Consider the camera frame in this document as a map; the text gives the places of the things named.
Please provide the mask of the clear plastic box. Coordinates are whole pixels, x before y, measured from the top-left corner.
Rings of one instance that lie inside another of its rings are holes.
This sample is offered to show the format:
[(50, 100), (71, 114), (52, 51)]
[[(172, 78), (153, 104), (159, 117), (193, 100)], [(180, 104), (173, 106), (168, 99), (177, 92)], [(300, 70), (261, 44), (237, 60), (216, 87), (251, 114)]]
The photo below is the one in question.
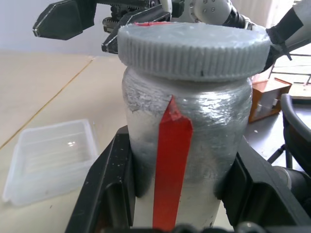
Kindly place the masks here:
[(98, 156), (87, 119), (25, 129), (14, 148), (2, 199), (23, 206), (74, 191)]

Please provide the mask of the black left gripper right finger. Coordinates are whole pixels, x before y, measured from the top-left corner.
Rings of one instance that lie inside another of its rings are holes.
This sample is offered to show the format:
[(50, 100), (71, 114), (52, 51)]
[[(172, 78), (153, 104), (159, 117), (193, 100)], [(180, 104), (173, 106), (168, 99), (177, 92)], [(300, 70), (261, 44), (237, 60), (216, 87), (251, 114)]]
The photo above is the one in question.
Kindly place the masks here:
[(243, 138), (220, 194), (232, 233), (311, 233), (311, 215)]

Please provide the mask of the black chair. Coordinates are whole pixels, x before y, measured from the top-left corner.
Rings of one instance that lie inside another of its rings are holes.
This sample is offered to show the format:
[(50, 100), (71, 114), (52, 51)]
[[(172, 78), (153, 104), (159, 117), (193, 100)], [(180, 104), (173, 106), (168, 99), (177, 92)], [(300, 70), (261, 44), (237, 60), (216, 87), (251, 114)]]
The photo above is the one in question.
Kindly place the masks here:
[(294, 110), (294, 103), (306, 104), (308, 100), (293, 99), (289, 94), (280, 98), (283, 112), (283, 137), (285, 144), (268, 159), (273, 163), (285, 151), (286, 167), (293, 168), (293, 159), (311, 177), (311, 129), (298, 117)]

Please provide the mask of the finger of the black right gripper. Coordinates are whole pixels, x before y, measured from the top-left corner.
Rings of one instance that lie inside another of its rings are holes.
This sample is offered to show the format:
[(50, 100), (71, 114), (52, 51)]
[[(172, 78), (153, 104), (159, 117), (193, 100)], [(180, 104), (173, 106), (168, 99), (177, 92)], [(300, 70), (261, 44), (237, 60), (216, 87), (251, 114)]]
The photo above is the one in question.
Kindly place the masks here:
[(96, 0), (61, 0), (51, 3), (39, 15), (36, 37), (69, 40), (94, 25)]
[(146, 22), (165, 22), (170, 21), (170, 13), (165, 11), (133, 11), (125, 14), (118, 22), (112, 17), (107, 17), (103, 20), (104, 31), (109, 33), (109, 36), (102, 43), (102, 51), (118, 54), (118, 30), (122, 26), (133, 23)]

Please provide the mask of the orange wooden box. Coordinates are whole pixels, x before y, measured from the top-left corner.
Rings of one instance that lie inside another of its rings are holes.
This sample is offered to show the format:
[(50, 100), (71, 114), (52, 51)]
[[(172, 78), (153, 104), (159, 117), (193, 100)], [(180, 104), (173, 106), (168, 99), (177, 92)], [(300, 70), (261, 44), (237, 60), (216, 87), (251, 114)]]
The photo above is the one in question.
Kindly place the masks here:
[(254, 82), (248, 122), (252, 123), (278, 114), (281, 110), (280, 98), (282, 94), (288, 94), (291, 87), (292, 83), (278, 78)]

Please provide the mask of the grey translucent jar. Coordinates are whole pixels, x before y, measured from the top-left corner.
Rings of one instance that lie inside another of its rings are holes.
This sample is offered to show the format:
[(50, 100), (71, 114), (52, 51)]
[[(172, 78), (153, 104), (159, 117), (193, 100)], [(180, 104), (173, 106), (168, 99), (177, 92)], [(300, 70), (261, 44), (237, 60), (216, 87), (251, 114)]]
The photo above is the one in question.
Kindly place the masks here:
[(211, 226), (248, 122), (251, 81), (169, 80), (127, 68), (122, 93), (135, 172), (134, 226), (152, 226), (158, 130), (171, 98), (193, 126), (176, 222)]

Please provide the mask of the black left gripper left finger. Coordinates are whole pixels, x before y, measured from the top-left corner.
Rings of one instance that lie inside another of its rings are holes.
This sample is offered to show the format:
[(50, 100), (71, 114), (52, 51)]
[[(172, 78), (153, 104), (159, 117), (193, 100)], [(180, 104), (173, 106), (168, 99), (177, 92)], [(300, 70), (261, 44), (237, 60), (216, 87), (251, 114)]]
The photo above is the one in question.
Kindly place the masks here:
[(130, 233), (135, 202), (132, 151), (124, 126), (89, 169), (65, 233)]

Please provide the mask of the grey ribbed jar lid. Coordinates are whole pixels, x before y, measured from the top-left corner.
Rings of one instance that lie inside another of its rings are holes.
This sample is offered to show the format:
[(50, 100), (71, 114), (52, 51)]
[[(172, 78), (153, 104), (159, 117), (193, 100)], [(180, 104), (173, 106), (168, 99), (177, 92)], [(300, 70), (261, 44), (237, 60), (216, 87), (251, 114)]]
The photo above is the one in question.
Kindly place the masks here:
[(126, 66), (170, 80), (226, 82), (263, 71), (270, 43), (264, 34), (204, 23), (141, 23), (118, 31)]

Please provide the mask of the silver grey rounded cylinder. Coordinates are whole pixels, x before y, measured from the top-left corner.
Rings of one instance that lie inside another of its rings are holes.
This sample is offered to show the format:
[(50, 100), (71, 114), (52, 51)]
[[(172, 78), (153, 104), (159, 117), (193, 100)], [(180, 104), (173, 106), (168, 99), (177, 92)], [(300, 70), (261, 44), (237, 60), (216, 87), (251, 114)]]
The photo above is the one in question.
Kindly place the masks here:
[(303, 209), (311, 215), (311, 178), (305, 172), (281, 166), (274, 166), (274, 170), (293, 193)]

